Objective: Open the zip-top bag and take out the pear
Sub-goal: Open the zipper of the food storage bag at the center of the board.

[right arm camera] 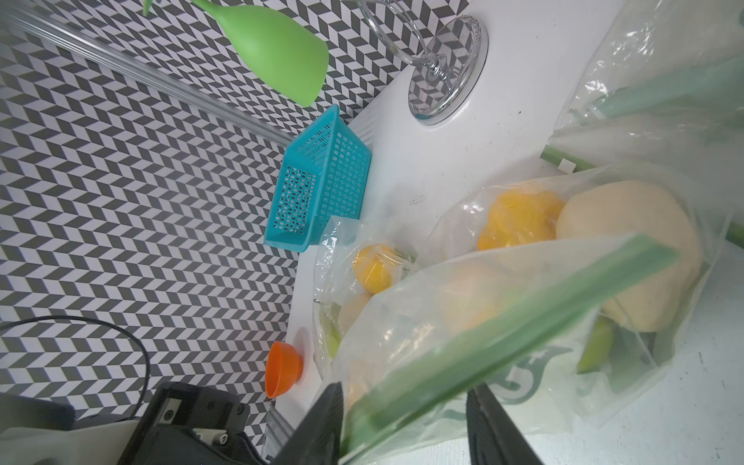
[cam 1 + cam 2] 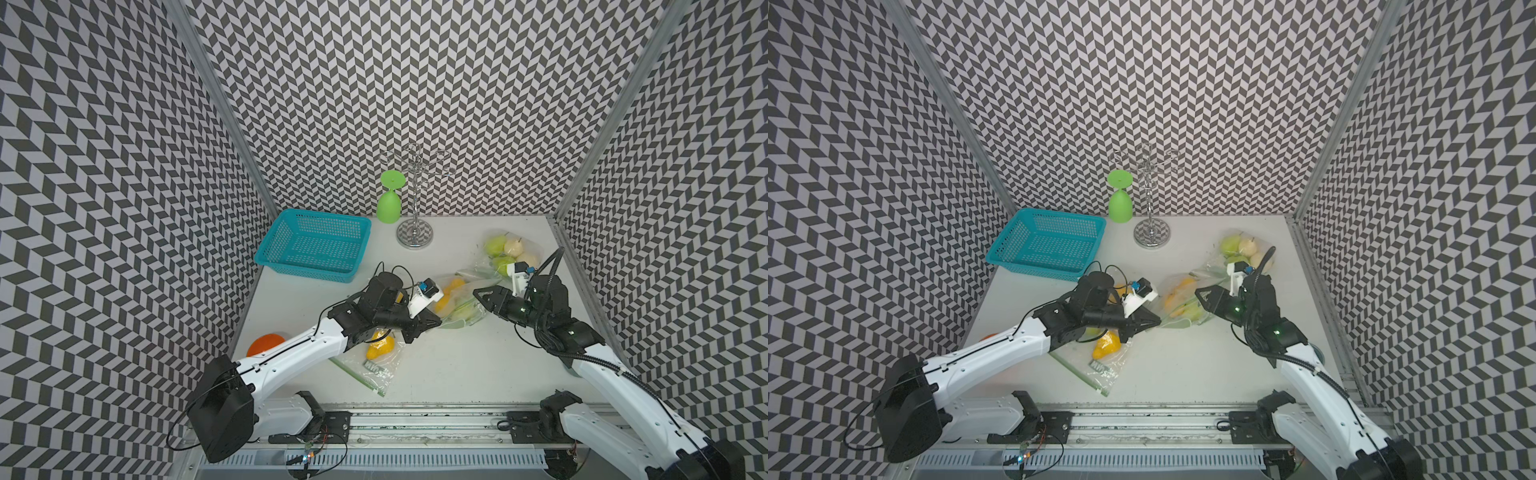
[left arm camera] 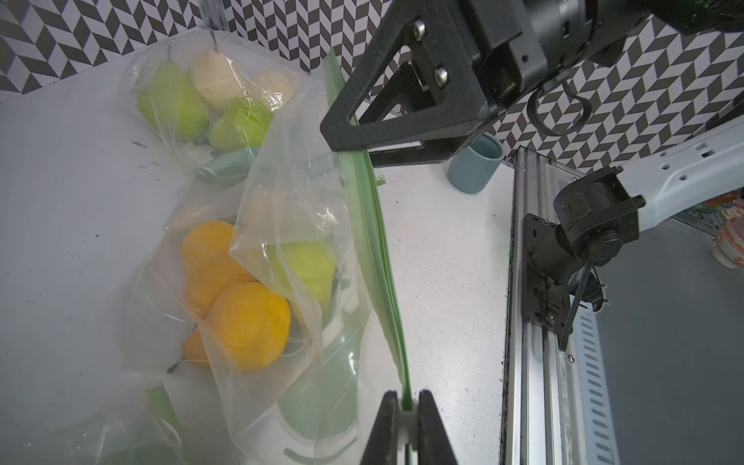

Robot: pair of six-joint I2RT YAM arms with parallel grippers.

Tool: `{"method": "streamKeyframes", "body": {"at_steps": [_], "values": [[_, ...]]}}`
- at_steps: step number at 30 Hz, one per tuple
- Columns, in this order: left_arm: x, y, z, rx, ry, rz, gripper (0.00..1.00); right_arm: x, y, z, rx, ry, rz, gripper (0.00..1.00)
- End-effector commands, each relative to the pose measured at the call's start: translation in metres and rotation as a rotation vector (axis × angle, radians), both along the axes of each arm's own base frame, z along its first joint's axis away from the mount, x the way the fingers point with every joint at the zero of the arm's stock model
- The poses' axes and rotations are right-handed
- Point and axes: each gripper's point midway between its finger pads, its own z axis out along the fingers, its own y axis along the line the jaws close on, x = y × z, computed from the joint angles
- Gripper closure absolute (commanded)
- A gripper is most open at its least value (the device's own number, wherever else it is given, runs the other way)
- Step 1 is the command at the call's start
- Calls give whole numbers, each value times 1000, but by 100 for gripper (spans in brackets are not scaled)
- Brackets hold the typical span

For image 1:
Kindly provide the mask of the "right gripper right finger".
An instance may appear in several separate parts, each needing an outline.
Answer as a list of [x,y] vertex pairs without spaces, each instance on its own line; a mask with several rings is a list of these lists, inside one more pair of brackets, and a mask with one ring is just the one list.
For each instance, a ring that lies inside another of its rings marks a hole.
[[469,391],[466,420],[473,465],[543,464],[486,384]]

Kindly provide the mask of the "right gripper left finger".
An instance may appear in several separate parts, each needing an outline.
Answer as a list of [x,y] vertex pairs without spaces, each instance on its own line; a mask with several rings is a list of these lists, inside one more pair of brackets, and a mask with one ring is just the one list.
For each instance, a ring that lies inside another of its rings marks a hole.
[[341,457],[344,395],[341,383],[329,384],[272,465],[336,465]]

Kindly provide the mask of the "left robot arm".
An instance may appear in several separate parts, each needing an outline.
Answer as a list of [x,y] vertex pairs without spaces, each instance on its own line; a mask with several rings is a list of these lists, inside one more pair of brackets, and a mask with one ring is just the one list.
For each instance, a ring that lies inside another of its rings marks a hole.
[[143,386],[132,413],[125,420],[72,431],[52,431],[44,428],[20,427],[1,437],[3,464],[116,464],[135,438],[135,416],[149,392],[151,359],[143,342],[130,331],[102,320],[79,316],[44,316],[3,323],[3,332],[42,322],[78,322],[112,329],[132,341],[143,355]]

